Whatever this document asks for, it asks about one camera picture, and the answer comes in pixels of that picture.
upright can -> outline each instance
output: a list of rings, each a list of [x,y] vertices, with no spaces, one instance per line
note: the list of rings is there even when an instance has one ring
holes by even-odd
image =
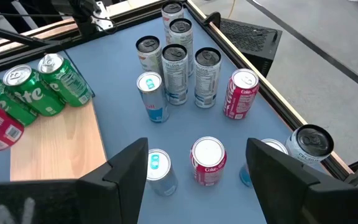
[[[165,151],[149,150],[147,182],[160,196],[169,196],[178,188],[178,179],[173,171],[171,159]]]
[[[244,119],[259,90],[259,78],[249,69],[236,70],[227,84],[223,112],[232,119]]]
[[[214,137],[197,140],[190,152],[190,161],[194,167],[194,178],[203,186],[212,186],[223,175],[227,154],[223,144]]]
[[[156,72],[164,79],[160,40],[151,35],[142,37],[136,42],[136,49],[143,70]]]
[[[313,165],[327,158],[334,150],[334,140],[323,128],[306,124],[296,129],[285,147],[292,157],[304,164]]]
[[[61,112],[65,104],[40,78],[40,73],[28,65],[18,65],[8,70],[3,82],[24,103],[44,116]]]
[[[167,100],[173,105],[184,104],[188,92],[187,50],[182,45],[170,44],[164,47],[162,55]]]
[[[155,72],[145,72],[136,83],[150,120],[156,123],[165,122],[169,113],[161,76]]]
[[[287,149],[278,140],[275,140],[275,139],[263,139],[262,142],[264,142],[268,146],[271,146],[271,147],[279,150],[280,152],[288,155]],[[240,169],[240,179],[241,179],[241,182],[243,184],[245,184],[247,187],[252,187],[251,176],[249,175],[249,169],[248,169],[248,165],[247,165],[247,159],[246,159],[245,165],[242,166],[241,169]]]
[[[169,44],[170,35],[169,35],[169,24],[174,19],[184,18],[185,10],[183,5],[178,1],[169,1],[162,5],[161,8],[162,21],[164,23],[165,38],[167,39],[167,44]]]
[[[0,81],[0,108],[24,126],[33,123],[38,115],[37,112],[10,93],[2,81]]]
[[[47,54],[38,63],[42,79],[70,106],[82,106],[92,97],[92,91],[70,61],[59,54]]]
[[[199,49],[196,52],[195,64],[195,103],[200,108],[210,108],[216,102],[221,76],[221,53],[211,47]]]
[[[180,44],[186,47],[188,55],[188,76],[194,71],[193,62],[193,28],[188,19],[174,19],[170,23],[169,44]]]

can top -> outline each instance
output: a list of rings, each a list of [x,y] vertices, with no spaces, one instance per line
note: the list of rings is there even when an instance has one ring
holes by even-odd
[[[186,47],[180,44],[170,44],[162,49],[162,55],[166,60],[179,61],[186,57]]]
[[[173,14],[179,12],[183,8],[180,2],[167,2],[162,6],[162,11]]]
[[[164,178],[171,169],[171,159],[161,149],[149,150],[147,162],[147,180],[159,180]]]
[[[160,40],[154,36],[148,35],[140,38],[136,42],[136,48],[142,53],[153,52],[160,46]]]
[[[280,152],[284,152],[285,154],[288,155],[288,151],[287,151],[286,147],[278,140],[263,139],[262,142],[264,142],[265,144],[272,146],[273,148],[279,150]]]
[[[156,90],[162,82],[161,76],[156,72],[145,72],[137,79],[137,87],[145,92]]]
[[[296,141],[302,150],[312,156],[325,156],[334,150],[334,140],[331,135],[313,124],[300,127],[296,134]]]
[[[38,71],[52,73],[62,66],[64,58],[59,54],[47,54],[38,63]]]
[[[241,68],[231,76],[236,86],[243,89],[250,89],[258,84],[259,78],[252,70]]]
[[[214,66],[218,64],[220,60],[221,53],[212,47],[204,47],[196,52],[196,61],[200,65]]]
[[[31,72],[31,67],[28,65],[16,65],[5,73],[4,84],[8,86],[20,85],[29,79]]]
[[[224,158],[223,144],[214,137],[202,137],[197,140],[192,149],[194,160],[204,167],[214,167]]]
[[[174,19],[169,24],[170,30],[176,33],[184,33],[191,29],[191,22],[188,19],[179,18]]]

black metal frame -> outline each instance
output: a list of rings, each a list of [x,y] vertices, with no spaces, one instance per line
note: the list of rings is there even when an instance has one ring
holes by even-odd
[[[136,26],[143,22],[150,21],[161,17],[161,7],[168,0],[154,2],[137,9],[133,9],[122,14],[110,17],[116,23],[116,30],[124,30],[128,27]],[[221,50],[232,60],[238,68],[249,68],[248,65],[240,58],[234,49],[232,49],[222,37],[214,31],[209,25],[211,18],[204,20],[186,0],[181,1],[189,13],[193,16],[195,21],[204,29],[204,31],[219,45]],[[11,68],[19,63],[27,63],[32,60],[39,59],[47,53],[55,53],[80,45],[82,43],[100,38],[107,35],[104,32],[97,33],[89,37],[82,37],[76,30],[70,30],[48,40],[60,40],[56,44],[51,44],[43,47],[22,46],[12,50],[7,50],[0,53],[0,71]],[[303,123],[291,112],[287,106],[283,104],[281,99],[264,83],[260,81],[260,93],[270,103],[273,109],[281,116],[281,118],[289,125],[292,130],[299,128]],[[339,180],[345,180],[349,173],[345,168],[338,163],[333,156],[329,156],[322,162],[323,166],[331,173],[331,175]]]

diet coke can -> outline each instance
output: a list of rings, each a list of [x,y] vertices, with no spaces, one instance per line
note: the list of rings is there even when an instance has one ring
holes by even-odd
[[[190,152],[194,178],[203,186],[212,186],[222,177],[227,155],[222,143],[214,137],[197,140]]]
[[[259,89],[259,78],[249,69],[236,70],[227,84],[223,112],[232,119],[244,119]]]

sprite can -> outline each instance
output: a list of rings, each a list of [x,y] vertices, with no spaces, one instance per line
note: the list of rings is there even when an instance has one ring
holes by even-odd
[[[65,104],[49,86],[40,79],[40,73],[28,65],[18,65],[4,75],[4,84],[16,97],[44,116],[53,116]]]
[[[38,113],[32,110],[25,103],[17,99],[12,93],[10,93],[6,85],[0,80],[0,108],[6,111],[23,126],[28,126],[37,119]]]
[[[70,106],[82,106],[92,96],[88,84],[71,66],[69,60],[59,54],[47,54],[38,63],[42,79]]]

